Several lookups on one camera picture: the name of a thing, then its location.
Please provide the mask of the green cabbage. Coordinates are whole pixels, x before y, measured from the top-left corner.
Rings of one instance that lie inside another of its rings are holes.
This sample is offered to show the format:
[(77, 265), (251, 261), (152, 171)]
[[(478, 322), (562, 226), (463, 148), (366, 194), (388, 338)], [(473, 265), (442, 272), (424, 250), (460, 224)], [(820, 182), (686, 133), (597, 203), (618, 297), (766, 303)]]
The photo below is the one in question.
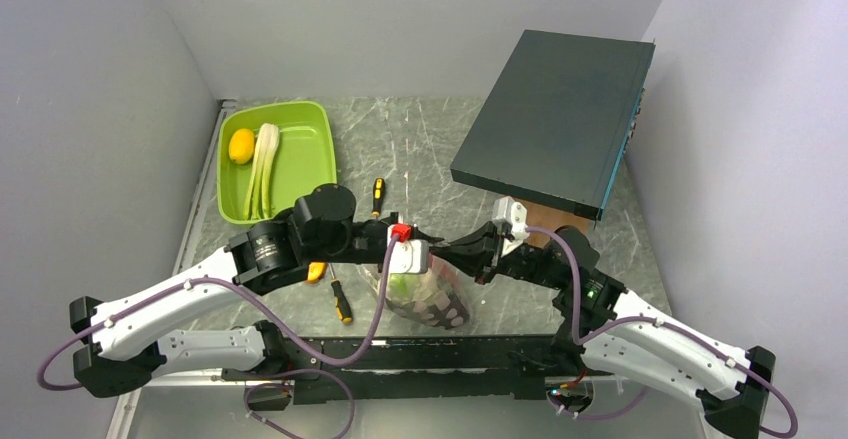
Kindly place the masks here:
[(394, 296), (411, 296), (417, 284), (415, 274), (393, 273), (388, 278), (388, 292)]

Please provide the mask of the clear zip top bag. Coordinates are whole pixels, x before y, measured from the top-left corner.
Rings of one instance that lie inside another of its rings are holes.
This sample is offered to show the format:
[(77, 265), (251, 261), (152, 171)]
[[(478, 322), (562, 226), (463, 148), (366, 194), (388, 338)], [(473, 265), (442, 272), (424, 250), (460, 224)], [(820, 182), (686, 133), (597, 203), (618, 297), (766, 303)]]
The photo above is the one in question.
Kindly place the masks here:
[(386, 286), (385, 304), (397, 316), (418, 324), (452, 330), (468, 324), (471, 314), (460, 284), (459, 271), (445, 260), (429, 256), (429, 269), (415, 274), (418, 284), (411, 296), (394, 296)]

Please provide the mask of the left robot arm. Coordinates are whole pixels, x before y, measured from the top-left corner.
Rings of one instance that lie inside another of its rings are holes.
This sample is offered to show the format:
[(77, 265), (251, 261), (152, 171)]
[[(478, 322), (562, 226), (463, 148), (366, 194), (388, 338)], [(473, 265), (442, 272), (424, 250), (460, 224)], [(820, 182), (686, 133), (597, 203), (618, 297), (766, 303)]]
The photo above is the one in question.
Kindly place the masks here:
[(187, 324), (304, 282), (318, 262), (378, 264), (388, 275), (426, 269), (428, 246), (409, 225), (396, 216), (357, 222), (355, 209), (349, 189), (325, 184), (178, 275), (122, 299), (73, 301), (70, 322), (81, 343), (76, 381), (106, 398), (176, 372), (220, 367), (272, 379), (290, 370), (286, 346), (296, 335), (271, 314), (230, 330), (190, 331)]

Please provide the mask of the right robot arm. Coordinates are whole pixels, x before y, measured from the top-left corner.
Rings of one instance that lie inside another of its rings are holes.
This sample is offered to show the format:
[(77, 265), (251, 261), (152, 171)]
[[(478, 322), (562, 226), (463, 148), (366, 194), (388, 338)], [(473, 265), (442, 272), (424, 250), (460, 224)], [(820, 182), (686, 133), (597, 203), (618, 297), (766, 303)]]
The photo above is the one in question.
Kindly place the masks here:
[(769, 350), (724, 344), (650, 305), (598, 269), (598, 252), (572, 226), (559, 228), (543, 248), (523, 243), (505, 253), (505, 243), (488, 223), (433, 253), (480, 284), (503, 275), (556, 290), (552, 305), (563, 322), (550, 351), (560, 372), (637, 381), (700, 410), (731, 438), (765, 433), (776, 363)]

